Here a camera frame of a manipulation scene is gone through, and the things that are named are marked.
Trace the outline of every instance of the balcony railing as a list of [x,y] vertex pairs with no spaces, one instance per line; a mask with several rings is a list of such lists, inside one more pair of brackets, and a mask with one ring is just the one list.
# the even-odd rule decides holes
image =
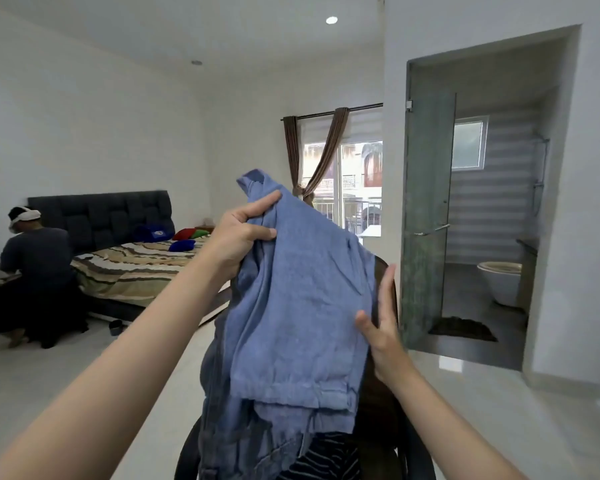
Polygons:
[[[344,228],[360,235],[370,225],[381,225],[382,198],[344,197]],[[316,197],[313,206],[329,220],[333,220],[332,198]]]

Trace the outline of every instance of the striped bedspread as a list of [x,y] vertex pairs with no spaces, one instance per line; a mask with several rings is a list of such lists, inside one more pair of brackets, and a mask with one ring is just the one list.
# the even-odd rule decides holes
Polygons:
[[169,252],[173,241],[131,242],[76,256],[72,266],[85,294],[148,306],[207,241],[182,253]]

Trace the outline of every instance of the window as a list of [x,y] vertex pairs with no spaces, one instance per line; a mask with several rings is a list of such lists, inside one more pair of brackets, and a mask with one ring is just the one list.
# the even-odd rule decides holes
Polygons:
[[452,170],[481,170],[487,141],[488,116],[456,120]]
[[[324,143],[304,145],[303,186],[318,167]],[[325,217],[361,237],[380,236],[382,141],[343,143],[315,190],[313,206]]]

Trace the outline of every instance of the door handle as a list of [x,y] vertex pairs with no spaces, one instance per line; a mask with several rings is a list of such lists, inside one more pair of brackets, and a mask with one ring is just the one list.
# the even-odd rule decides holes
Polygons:
[[436,227],[435,229],[430,230],[429,232],[414,232],[413,235],[429,235],[429,234],[433,234],[434,232],[438,232],[439,230],[446,229],[450,225],[451,224],[445,224],[443,226]]

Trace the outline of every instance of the hand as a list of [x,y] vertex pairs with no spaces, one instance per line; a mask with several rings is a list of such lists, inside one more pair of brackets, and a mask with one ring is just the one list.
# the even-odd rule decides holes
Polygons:
[[413,367],[407,352],[402,348],[398,325],[393,313],[393,275],[395,265],[392,264],[384,272],[378,290],[378,322],[376,327],[371,318],[360,310],[356,314],[356,327],[369,342],[371,355],[376,364],[376,377],[386,384],[394,393],[404,373]]
[[198,256],[213,262],[225,281],[234,277],[256,239],[270,241],[276,236],[275,229],[247,224],[247,219],[261,216],[280,197],[282,193],[275,190],[255,202],[225,212]]

